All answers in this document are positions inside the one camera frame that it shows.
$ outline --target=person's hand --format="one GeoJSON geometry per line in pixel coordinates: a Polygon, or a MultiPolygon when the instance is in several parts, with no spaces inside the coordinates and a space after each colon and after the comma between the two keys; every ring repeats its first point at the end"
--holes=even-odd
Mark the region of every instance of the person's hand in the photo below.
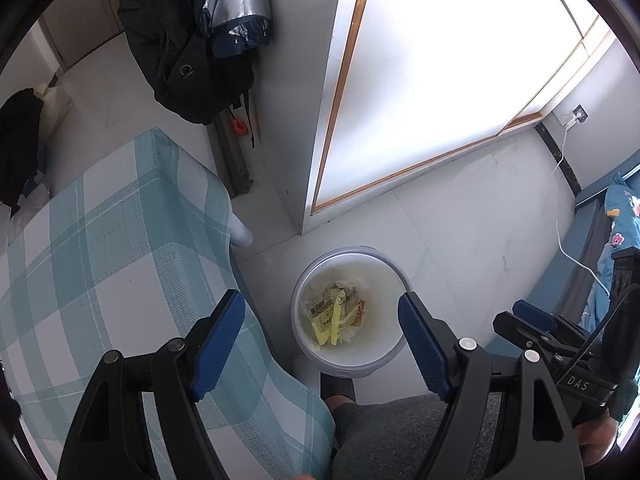
{"type": "Polygon", "coordinates": [[[582,463],[589,467],[602,460],[615,444],[618,423],[607,411],[599,418],[578,424],[574,431],[578,446],[584,446],[582,463]]]}

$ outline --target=metal screw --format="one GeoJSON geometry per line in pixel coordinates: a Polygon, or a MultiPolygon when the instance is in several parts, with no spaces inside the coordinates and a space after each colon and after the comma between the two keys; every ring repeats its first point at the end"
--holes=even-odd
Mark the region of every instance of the metal screw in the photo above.
{"type": "Polygon", "coordinates": [[[110,365],[118,360],[118,351],[117,350],[109,350],[103,357],[102,360],[110,365]]]}
{"type": "Polygon", "coordinates": [[[527,350],[526,352],[524,352],[524,358],[530,363],[537,363],[538,361],[540,361],[540,354],[538,354],[538,352],[536,352],[535,350],[527,350]]]}
{"type": "Polygon", "coordinates": [[[169,352],[179,352],[184,348],[184,339],[181,337],[174,337],[166,344],[169,352]]]}
{"type": "Polygon", "coordinates": [[[458,343],[463,350],[467,350],[468,352],[475,350],[478,346],[478,343],[476,343],[470,337],[463,337],[460,341],[458,341],[458,343]]]}

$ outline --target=tile floor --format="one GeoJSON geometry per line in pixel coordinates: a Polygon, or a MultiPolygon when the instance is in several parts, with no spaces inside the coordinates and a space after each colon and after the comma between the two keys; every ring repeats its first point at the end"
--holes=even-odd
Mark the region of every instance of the tile floor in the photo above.
{"type": "MultiPolygon", "coordinates": [[[[161,127],[215,171],[203,126],[183,121],[153,99],[120,35],[60,79],[75,106],[50,147],[47,182],[58,192],[137,134],[161,127]]],[[[395,260],[435,317],[481,344],[493,316],[526,297],[555,253],[573,215],[573,197],[533,131],[502,140],[385,193],[305,236],[298,235],[278,197],[259,146],[243,140],[255,179],[233,199],[254,233],[235,250],[256,308],[285,362],[299,352],[289,324],[290,295],[305,267],[329,250],[365,244],[395,260]]],[[[362,403],[425,392],[408,348],[368,378],[356,380],[362,403]]]]}

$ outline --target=food wrapper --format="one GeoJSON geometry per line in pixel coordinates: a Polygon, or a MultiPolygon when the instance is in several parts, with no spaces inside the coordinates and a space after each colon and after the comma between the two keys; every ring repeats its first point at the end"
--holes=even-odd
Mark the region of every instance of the food wrapper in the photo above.
{"type": "Polygon", "coordinates": [[[306,302],[306,313],[318,344],[349,342],[355,329],[362,325],[364,300],[354,286],[343,282],[328,286],[321,294],[306,302]]]}

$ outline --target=black backpack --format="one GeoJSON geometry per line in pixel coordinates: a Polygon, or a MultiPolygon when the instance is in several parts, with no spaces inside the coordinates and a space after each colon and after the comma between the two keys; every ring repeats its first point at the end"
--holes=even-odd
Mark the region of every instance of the black backpack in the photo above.
{"type": "Polygon", "coordinates": [[[120,0],[118,15],[156,101],[185,120],[210,124],[251,88],[250,54],[213,57],[189,0],[120,0]]]}

